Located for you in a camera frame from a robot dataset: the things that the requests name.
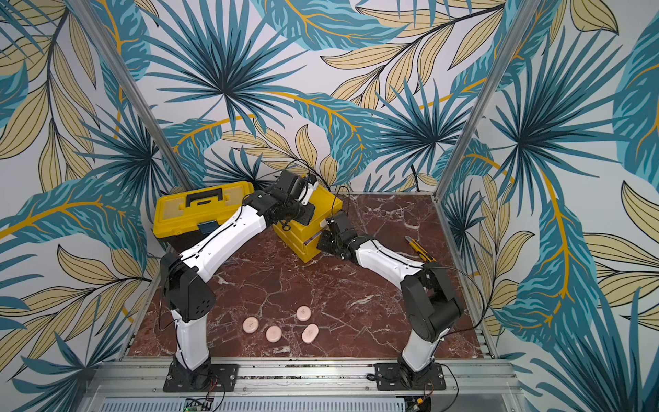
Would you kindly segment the yellow drawer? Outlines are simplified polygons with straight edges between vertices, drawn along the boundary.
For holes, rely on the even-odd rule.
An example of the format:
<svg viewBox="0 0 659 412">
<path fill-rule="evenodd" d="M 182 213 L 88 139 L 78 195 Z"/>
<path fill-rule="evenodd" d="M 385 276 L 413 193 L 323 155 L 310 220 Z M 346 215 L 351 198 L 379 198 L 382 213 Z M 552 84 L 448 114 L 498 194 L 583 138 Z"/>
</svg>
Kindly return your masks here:
<svg viewBox="0 0 659 412">
<path fill-rule="evenodd" d="M 323 233 L 327 232 L 327 228 L 321 228 L 316 234 L 312 235 L 308 240 L 303 242 L 303 246 L 307 248 L 316 247 Z"/>
</svg>

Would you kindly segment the pink round earphone case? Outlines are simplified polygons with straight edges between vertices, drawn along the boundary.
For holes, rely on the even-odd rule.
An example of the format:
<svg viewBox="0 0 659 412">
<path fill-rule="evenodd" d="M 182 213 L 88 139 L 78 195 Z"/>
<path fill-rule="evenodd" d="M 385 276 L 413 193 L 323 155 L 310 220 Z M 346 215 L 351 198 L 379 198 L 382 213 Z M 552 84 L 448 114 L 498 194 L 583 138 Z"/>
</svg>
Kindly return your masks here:
<svg viewBox="0 0 659 412">
<path fill-rule="evenodd" d="M 300 306 L 296 310 L 296 318 L 300 322 L 307 322 L 312 316 L 312 311 L 308 306 Z"/>
<path fill-rule="evenodd" d="M 242 329 L 246 334 L 255 333 L 259 329 L 259 320 L 253 316 L 246 318 L 242 324 Z"/>
<path fill-rule="evenodd" d="M 265 336 L 268 342 L 278 343 L 282 338 L 282 330 L 277 325 L 270 326 L 267 329 Z"/>
</svg>

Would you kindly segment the pink oval earphone case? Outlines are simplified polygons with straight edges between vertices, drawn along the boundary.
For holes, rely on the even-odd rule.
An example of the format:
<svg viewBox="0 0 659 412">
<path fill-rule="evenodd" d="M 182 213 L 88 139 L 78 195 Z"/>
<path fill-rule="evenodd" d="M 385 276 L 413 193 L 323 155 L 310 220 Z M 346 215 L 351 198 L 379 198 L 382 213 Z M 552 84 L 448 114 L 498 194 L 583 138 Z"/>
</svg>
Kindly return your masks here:
<svg viewBox="0 0 659 412">
<path fill-rule="evenodd" d="M 307 344 L 313 343 L 319 335 L 319 327 L 316 324 L 309 324 L 302 333 L 302 341 Z"/>
</svg>

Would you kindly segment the yellow plastic drawer cabinet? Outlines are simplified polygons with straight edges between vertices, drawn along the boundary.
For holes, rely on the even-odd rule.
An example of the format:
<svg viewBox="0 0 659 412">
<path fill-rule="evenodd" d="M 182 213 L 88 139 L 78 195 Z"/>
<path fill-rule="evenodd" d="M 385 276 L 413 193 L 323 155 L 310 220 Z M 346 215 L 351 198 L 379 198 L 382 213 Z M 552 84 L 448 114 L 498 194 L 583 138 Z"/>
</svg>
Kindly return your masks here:
<svg viewBox="0 0 659 412">
<path fill-rule="evenodd" d="M 316 211 L 308 226 L 302 226 L 300 223 L 291 221 L 291 228 L 288 231 L 284 231 L 281 224 L 277 224 L 273 228 L 277 236 L 305 264 L 320 254 L 320 251 L 317 247 L 304 247 L 303 242 L 316 234 L 321 228 L 325 228 L 328 217 L 334 216 L 343 209 L 343 201 L 322 186 L 312 194 L 310 203 L 316 206 Z"/>
</svg>

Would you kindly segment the yellow black utility knife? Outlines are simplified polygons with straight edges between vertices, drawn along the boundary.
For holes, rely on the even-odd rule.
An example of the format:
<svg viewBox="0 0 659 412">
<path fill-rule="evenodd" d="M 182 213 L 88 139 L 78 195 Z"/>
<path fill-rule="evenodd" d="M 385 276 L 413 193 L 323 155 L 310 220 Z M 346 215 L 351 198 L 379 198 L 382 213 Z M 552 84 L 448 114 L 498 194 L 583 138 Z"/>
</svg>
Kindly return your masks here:
<svg viewBox="0 0 659 412">
<path fill-rule="evenodd" d="M 418 257 L 422 260 L 423 264 L 436 263 L 436 258 L 430 254 L 417 240 L 411 238 L 410 236 L 405 237 L 406 242 L 410 247 L 418 254 Z"/>
</svg>

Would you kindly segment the yellow black plastic toolbox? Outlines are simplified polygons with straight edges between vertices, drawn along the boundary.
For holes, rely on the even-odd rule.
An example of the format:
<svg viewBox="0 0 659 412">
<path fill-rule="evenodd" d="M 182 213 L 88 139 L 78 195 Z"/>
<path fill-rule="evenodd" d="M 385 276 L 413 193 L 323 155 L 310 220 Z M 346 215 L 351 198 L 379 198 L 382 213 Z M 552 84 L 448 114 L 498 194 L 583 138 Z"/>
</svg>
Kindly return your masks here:
<svg viewBox="0 0 659 412">
<path fill-rule="evenodd" d="M 161 197 L 153 234 L 175 250 L 183 250 L 219 228 L 253 192 L 252 183 L 239 181 Z"/>
</svg>

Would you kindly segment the left aluminium frame post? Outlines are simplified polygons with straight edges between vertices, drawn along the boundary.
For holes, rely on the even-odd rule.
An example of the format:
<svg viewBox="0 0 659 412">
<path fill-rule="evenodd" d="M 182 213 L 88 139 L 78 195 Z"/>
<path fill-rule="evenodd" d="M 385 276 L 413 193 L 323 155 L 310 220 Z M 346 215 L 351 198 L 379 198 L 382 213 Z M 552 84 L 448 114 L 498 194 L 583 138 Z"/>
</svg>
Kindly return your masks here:
<svg viewBox="0 0 659 412">
<path fill-rule="evenodd" d="M 169 163 L 173 174 L 178 183 L 186 190 L 194 189 L 190 179 L 183 170 L 180 162 L 175 156 L 172 146 L 169 144 L 166 136 L 161 130 L 156 117 L 152 113 L 147 101 L 137 87 L 137 84 L 130 74 L 123 58 L 119 55 L 116 46 L 111 44 L 111 36 L 104 29 L 101 19 L 93 10 L 90 1 L 73 0 L 70 1 L 72 10 L 80 19 L 83 28 L 88 32 L 90 39 L 97 46 L 100 55 L 104 58 L 111 72 L 116 77 L 118 85 L 125 92 L 126 98 L 132 104 L 137 115 L 143 121 L 143 124 L 150 136 L 161 151 L 161 155 Z"/>
</svg>

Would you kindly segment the aluminium frame post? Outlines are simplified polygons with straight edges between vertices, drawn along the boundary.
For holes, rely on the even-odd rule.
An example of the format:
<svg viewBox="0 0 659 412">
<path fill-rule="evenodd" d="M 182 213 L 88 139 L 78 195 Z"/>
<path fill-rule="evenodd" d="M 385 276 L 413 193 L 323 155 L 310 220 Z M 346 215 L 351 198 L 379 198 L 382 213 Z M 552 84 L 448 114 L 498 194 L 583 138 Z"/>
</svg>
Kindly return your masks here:
<svg viewBox="0 0 659 412">
<path fill-rule="evenodd" d="M 100 55 L 104 58 L 111 72 L 116 77 L 118 85 L 125 92 L 126 98 L 132 104 L 137 115 L 143 121 L 143 124 L 150 136 L 161 151 L 161 155 L 169 163 L 173 174 L 178 183 L 186 190 L 194 189 L 190 179 L 183 170 L 180 162 L 175 156 L 172 146 L 169 144 L 166 136 L 161 130 L 156 117 L 152 113 L 147 101 L 137 87 L 137 84 L 130 74 L 123 58 L 119 55 L 116 46 L 111 44 L 111 36 L 104 29 L 101 19 L 93 10 L 90 1 L 73 0 L 70 1 L 72 10 L 80 19 L 83 28 L 88 32 L 90 39 L 97 46 Z"/>
<path fill-rule="evenodd" d="M 517 46 L 522 41 L 525 30 L 529 26 L 539 3 L 540 2 L 538 0 L 522 1 L 520 3 L 518 13 L 515 16 L 515 20 L 512 22 L 510 29 L 506 33 L 506 37 L 503 39 L 501 51 L 498 53 L 497 58 L 493 61 L 491 70 L 485 79 L 482 90 L 480 94 L 478 94 L 475 106 L 473 107 L 473 110 L 470 113 L 465 126 L 463 127 L 456 145 L 453 147 L 451 157 L 449 158 L 449 161 L 446 164 L 446 168 L 444 169 L 441 179 L 439 180 L 438 186 L 432 195 L 433 200 L 437 204 L 441 202 L 444 195 L 446 195 L 446 192 L 448 192 L 451 180 L 453 179 L 456 170 L 458 170 L 460 161 L 469 147 L 470 140 L 475 134 L 477 125 L 482 118 L 482 114 L 484 113 L 487 104 L 494 96 L 503 75 L 506 73 L 506 69 L 511 63 Z"/>
</svg>

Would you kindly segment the right aluminium frame post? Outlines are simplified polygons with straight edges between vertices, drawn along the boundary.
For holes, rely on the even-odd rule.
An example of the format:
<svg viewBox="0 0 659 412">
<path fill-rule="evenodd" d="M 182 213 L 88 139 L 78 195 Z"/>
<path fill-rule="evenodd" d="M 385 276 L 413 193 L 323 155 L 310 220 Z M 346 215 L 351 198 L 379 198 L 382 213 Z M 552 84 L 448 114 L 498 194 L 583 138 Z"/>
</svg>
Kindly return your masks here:
<svg viewBox="0 0 659 412">
<path fill-rule="evenodd" d="M 437 204 L 441 202 L 444 195 L 446 195 L 446 192 L 448 192 L 451 180 L 453 179 L 456 170 L 458 170 L 460 161 L 469 147 L 470 140 L 475 134 L 477 125 L 482 118 L 482 114 L 484 113 L 487 104 L 494 96 L 503 75 L 506 73 L 506 69 L 511 63 L 517 46 L 522 41 L 525 30 L 529 26 L 539 3 L 540 2 L 538 0 L 522 1 L 520 3 L 518 13 L 515 16 L 515 20 L 512 22 L 510 29 L 506 33 L 506 37 L 503 39 L 501 51 L 498 53 L 497 58 L 493 61 L 491 70 L 485 79 L 482 90 L 480 94 L 478 94 L 475 106 L 473 107 L 473 110 L 470 113 L 465 126 L 463 127 L 456 145 L 453 147 L 451 157 L 449 158 L 449 161 L 446 164 L 446 168 L 444 169 L 441 179 L 439 180 L 438 186 L 432 195 L 433 200 Z"/>
</svg>

